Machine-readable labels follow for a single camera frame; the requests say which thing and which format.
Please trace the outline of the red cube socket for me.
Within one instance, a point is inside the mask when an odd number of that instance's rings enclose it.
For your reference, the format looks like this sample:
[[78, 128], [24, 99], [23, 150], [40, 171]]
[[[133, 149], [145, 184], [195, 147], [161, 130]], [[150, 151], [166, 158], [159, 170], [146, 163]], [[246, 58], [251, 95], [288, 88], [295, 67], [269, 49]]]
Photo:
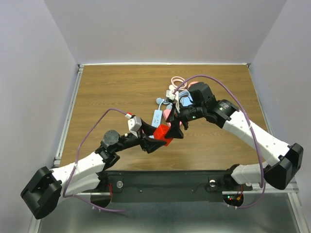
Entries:
[[161, 140], [161, 141], [165, 141], [166, 144], [165, 146], [167, 147], [171, 141], [173, 140], [173, 138], [166, 138], [165, 135], [166, 133], [168, 132], [169, 130], [169, 126], [168, 125], [163, 125], [163, 124], [160, 124], [157, 129], [154, 131], [153, 133], [153, 136], [154, 136], [154, 139], [157, 139], [157, 140]]

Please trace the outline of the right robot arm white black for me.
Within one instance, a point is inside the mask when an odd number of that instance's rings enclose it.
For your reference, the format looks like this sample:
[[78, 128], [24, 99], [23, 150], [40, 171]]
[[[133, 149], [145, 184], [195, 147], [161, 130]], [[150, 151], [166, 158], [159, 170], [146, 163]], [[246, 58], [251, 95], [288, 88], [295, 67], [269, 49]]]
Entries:
[[172, 109], [166, 119], [170, 127], [165, 138], [182, 139], [181, 125], [187, 129], [190, 121], [205, 118], [260, 152], [265, 160], [262, 164], [232, 166], [230, 174], [224, 176], [226, 188], [235, 189], [240, 184], [266, 181], [272, 187], [284, 190], [301, 168], [302, 146], [298, 143], [289, 145], [275, 138], [248, 120], [242, 109], [230, 101], [216, 100], [210, 87], [203, 82], [193, 84], [188, 91], [192, 98], [192, 104], [188, 106], [179, 103], [177, 91], [166, 91], [166, 99], [172, 103]]

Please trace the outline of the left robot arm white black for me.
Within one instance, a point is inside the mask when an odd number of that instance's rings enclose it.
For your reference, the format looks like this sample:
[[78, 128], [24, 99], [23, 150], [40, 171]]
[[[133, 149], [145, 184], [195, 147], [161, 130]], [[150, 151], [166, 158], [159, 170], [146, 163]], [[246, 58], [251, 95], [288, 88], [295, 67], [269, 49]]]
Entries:
[[124, 135], [116, 130], [107, 131], [100, 146], [81, 160], [63, 167], [38, 169], [20, 194], [33, 216], [36, 219], [46, 217], [60, 201], [74, 197], [76, 191], [104, 191], [108, 187], [104, 171], [120, 159], [117, 152], [140, 146], [143, 151], [152, 153], [171, 141], [165, 138], [166, 125], [156, 128], [135, 116], [128, 120], [128, 127], [130, 132]]

